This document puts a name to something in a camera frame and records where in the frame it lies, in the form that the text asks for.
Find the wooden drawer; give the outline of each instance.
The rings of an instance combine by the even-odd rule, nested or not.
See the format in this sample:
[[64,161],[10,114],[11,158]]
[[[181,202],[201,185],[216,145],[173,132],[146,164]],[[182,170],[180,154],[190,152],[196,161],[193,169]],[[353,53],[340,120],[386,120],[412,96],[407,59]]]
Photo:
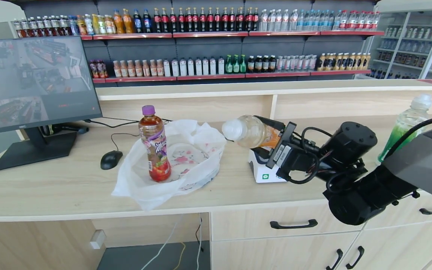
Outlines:
[[432,221],[432,214],[425,215],[420,210],[432,212],[432,195],[421,191],[417,199],[409,196],[399,201],[399,205],[388,205],[386,210],[367,222],[365,229],[376,229],[404,224]]
[[[270,222],[281,226],[306,226],[274,229]],[[273,236],[299,236],[332,232],[358,231],[361,226],[346,225],[337,220],[327,205],[237,210],[211,213],[211,239],[230,240]]]

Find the white bottle cap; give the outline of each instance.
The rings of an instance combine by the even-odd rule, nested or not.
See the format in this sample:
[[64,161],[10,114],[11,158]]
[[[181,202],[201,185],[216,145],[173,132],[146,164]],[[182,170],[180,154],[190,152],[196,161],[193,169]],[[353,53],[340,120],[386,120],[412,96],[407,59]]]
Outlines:
[[233,119],[226,121],[221,128],[223,135],[228,140],[238,141],[246,135],[246,125],[244,125],[239,119]]

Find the cabinet door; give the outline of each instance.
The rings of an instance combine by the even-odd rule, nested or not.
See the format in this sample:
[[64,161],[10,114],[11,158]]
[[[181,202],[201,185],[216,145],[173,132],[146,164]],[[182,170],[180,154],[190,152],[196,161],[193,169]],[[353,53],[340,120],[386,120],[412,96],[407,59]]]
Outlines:
[[211,242],[211,270],[324,270],[357,232]]
[[[361,256],[359,247],[364,249]],[[362,231],[338,270],[423,269],[432,260],[432,222]]]

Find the monitor screen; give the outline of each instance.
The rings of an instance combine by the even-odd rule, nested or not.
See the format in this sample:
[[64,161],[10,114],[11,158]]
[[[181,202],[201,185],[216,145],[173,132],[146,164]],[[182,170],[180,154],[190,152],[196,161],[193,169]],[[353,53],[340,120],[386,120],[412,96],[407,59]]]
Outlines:
[[80,37],[0,40],[0,132],[101,116]]

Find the counter top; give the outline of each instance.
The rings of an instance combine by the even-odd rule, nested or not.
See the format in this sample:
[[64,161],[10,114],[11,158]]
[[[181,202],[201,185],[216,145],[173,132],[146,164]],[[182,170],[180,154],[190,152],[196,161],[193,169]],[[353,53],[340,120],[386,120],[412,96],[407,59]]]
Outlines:
[[[379,140],[378,145],[364,157],[367,169],[371,171],[395,118],[338,117],[293,121],[298,125],[299,132],[304,127],[316,126],[333,133],[344,121],[367,125]],[[108,171],[99,167],[101,157],[115,149],[110,135],[124,132],[137,132],[137,129],[134,126],[91,128],[89,133],[78,135],[68,157],[0,171],[0,222],[100,219],[287,207],[326,200],[322,195],[324,182],[319,179],[303,185],[257,184],[247,163],[249,151],[228,142],[220,172],[211,183],[188,195],[173,197],[156,210],[142,211],[131,198],[111,196],[118,167]],[[129,135],[115,135],[113,138],[125,155],[137,140]],[[317,132],[308,132],[307,138],[319,145],[327,140],[325,135]]]

